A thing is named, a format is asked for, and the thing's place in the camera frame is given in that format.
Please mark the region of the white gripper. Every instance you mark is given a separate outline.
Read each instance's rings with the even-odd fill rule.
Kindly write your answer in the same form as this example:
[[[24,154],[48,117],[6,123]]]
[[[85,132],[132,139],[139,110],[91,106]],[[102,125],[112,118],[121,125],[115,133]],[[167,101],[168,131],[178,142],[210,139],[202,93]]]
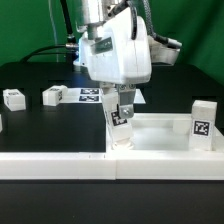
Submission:
[[[90,41],[84,33],[80,44],[81,65],[95,81],[119,84],[118,113],[122,119],[134,116],[136,86],[146,83],[151,77],[151,59],[144,20],[137,17],[136,39],[131,39],[133,17],[126,8],[103,27],[103,38]]]

